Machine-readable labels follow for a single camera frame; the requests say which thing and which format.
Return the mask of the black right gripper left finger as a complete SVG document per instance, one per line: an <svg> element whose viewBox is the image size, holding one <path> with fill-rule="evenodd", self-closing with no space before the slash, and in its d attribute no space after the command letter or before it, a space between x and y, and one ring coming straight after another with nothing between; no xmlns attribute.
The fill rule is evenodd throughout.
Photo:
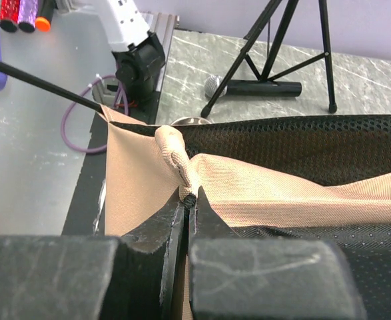
<svg viewBox="0 0 391 320"><path fill-rule="evenodd" d="M0 319L181 319L185 208L123 237L0 235Z"/></svg>

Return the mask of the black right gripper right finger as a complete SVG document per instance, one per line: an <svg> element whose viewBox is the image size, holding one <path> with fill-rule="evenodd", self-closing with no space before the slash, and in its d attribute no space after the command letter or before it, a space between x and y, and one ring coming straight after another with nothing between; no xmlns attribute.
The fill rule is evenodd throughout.
<svg viewBox="0 0 391 320"><path fill-rule="evenodd" d="M365 319L333 243L238 236L203 189L189 213L189 300L195 319Z"/></svg>

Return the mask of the tan and black pet tent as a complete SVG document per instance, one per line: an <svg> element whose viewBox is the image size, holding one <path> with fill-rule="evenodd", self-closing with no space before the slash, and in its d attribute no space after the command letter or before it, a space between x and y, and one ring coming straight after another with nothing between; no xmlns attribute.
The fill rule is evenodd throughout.
<svg viewBox="0 0 391 320"><path fill-rule="evenodd" d="M107 235L202 187L241 235L332 239L370 319L391 319L391 115L155 127L104 108Z"/></svg>

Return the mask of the black tent pole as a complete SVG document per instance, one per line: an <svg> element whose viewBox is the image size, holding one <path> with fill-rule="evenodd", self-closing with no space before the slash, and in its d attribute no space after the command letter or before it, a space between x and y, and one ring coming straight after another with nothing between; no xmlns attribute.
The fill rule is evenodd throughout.
<svg viewBox="0 0 391 320"><path fill-rule="evenodd" d="M60 97L65 98L65 99L68 99L68 100L75 102L77 104L88 107L98 113L103 113L103 110L98 103L91 101L91 100L88 100L88 99L86 99L80 95L77 95L69 90L66 90L62 87L59 87L58 85L55 85L53 83L50 83L50 82L45 81L43 79L40 79L32 74L26 73L26 72L24 72L20 69L17 69L11 65L8 65L2 61L0 61L0 72L4 73L10 77L13 77L15 79L18 79L20 81L23 81L25 83L28 83L32 86L40 88L42 90L48 91L50 93L53 93L55 95L58 95Z"/></svg>

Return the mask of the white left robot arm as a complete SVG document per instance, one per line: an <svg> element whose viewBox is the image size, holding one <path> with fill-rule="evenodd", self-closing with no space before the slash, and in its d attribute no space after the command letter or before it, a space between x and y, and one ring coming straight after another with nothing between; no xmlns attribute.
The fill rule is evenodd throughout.
<svg viewBox="0 0 391 320"><path fill-rule="evenodd" d="M155 80L165 66L165 52L156 33L131 0L91 2L115 58L116 78L136 101L151 98Z"/></svg>

